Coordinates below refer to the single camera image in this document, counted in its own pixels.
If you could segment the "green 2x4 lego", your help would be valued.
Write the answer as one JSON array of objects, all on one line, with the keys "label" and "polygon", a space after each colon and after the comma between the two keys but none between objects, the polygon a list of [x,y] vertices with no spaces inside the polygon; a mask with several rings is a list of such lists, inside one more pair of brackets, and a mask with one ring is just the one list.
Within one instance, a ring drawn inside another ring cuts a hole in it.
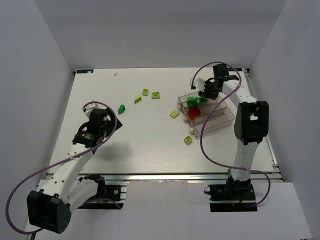
[{"label": "green 2x4 lego", "polygon": [[202,97],[202,96],[198,98],[198,102],[199,102],[199,103],[204,103],[204,102],[206,102],[207,100],[208,100],[208,99],[207,99],[206,97]]}]

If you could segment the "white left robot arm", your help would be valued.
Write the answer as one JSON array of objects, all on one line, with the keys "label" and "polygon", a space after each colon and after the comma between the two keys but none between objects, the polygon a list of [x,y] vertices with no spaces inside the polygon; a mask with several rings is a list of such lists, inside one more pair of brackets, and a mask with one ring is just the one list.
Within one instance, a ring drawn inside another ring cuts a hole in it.
[{"label": "white left robot arm", "polygon": [[101,175],[89,174],[76,187],[73,184],[98,147],[121,127],[122,123],[112,110],[90,110],[88,121],[74,135],[68,161],[58,167],[39,191],[32,190],[28,194],[26,202],[31,225],[61,234],[78,207],[86,201],[99,200],[105,196],[105,179]]}]

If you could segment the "lime curved lego brick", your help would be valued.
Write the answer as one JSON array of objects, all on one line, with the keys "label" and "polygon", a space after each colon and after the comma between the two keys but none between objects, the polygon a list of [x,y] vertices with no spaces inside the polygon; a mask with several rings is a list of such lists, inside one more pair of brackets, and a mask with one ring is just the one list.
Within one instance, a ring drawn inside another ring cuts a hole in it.
[{"label": "lime curved lego brick", "polygon": [[136,103],[140,102],[141,100],[142,100],[141,95],[137,95],[137,96],[134,98],[134,103],[136,104]]}]

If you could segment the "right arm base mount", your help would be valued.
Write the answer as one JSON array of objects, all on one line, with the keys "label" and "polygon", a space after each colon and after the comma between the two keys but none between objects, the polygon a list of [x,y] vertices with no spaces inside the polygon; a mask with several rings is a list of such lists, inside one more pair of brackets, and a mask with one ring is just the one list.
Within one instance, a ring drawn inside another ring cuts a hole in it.
[{"label": "right arm base mount", "polygon": [[210,184],[203,190],[209,196],[212,213],[256,212],[256,195],[251,180],[233,180],[224,184]]}]

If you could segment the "green and red lego stack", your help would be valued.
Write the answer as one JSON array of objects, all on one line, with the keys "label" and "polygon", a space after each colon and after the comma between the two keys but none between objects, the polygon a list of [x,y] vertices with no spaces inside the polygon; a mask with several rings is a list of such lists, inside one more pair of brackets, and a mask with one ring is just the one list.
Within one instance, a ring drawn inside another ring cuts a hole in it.
[{"label": "green and red lego stack", "polygon": [[188,117],[190,120],[194,120],[195,118],[201,115],[201,111],[199,108],[188,110]]}]

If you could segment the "lime rectangular lego brick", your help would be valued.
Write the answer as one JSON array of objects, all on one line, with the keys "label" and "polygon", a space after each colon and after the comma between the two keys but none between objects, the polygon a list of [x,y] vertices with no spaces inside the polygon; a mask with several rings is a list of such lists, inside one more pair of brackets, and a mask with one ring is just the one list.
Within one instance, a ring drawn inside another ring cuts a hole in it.
[{"label": "lime rectangular lego brick", "polygon": [[152,92],[151,93],[151,98],[154,100],[154,99],[159,99],[161,96],[160,96],[160,93],[159,92]]}]

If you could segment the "lime lego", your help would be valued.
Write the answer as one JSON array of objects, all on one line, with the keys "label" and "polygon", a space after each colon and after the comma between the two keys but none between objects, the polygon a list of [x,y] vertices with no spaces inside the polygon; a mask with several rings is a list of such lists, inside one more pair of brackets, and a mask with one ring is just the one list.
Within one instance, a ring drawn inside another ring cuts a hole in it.
[{"label": "lime lego", "polygon": [[193,139],[192,139],[191,136],[187,135],[187,136],[184,138],[183,141],[184,141],[187,145],[189,145],[189,144],[193,141]]}]

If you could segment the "green curved lego brick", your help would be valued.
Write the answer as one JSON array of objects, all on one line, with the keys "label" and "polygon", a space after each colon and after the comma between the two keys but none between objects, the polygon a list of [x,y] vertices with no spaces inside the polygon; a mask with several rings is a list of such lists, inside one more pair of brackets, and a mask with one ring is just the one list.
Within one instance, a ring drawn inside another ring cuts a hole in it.
[{"label": "green curved lego brick", "polygon": [[197,105],[198,104],[198,98],[197,97],[188,97],[186,103],[187,103],[188,107]]}]

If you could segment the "green sloped lego brick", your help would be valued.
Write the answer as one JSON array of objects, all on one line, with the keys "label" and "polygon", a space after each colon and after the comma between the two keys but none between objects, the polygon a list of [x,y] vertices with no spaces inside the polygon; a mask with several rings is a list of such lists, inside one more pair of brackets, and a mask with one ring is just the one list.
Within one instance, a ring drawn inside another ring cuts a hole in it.
[{"label": "green sloped lego brick", "polygon": [[121,105],[119,106],[117,112],[118,112],[119,115],[121,115],[121,114],[123,114],[123,113],[125,112],[125,110],[126,110],[125,105],[121,104]]}]

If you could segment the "lime 2x2 lego brick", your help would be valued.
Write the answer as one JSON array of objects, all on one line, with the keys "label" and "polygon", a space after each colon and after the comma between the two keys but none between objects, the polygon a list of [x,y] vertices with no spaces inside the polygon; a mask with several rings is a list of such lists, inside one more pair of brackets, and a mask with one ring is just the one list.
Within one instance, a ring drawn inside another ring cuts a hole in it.
[{"label": "lime 2x2 lego brick", "polygon": [[170,114],[169,114],[169,116],[171,117],[171,118],[173,118],[173,119],[175,119],[177,116],[179,116],[180,115],[180,113],[177,111],[177,110],[173,110]]}]

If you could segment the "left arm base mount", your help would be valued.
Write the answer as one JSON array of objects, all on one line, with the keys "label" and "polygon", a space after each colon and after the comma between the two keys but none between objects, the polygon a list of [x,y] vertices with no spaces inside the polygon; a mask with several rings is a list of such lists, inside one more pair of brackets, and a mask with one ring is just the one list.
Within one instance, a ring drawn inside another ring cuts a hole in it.
[{"label": "left arm base mount", "polygon": [[105,178],[99,174],[88,174],[80,177],[78,182],[90,180],[97,184],[97,192],[85,201],[78,209],[85,210],[121,210],[124,206],[124,185],[106,183]]}]

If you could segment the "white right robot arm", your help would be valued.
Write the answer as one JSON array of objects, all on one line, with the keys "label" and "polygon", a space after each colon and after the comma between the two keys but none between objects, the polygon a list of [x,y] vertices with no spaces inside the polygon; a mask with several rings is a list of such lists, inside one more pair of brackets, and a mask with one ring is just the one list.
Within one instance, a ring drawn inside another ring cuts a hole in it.
[{"label": "white right robot arm", "polygon": [[203,80],[193,77],[190,86],[198,89],[198,95],[215,100],[220,93],[237,107],[234,120],[234,134],[237,138],[237,149],[230,176],[235,182],[246,182],[250,179],[255,152],[263,138],[269,132],[269,104],[253,97],[242,86],[240,73],[231,75],[230,65],[215,62],[213,78]]}]

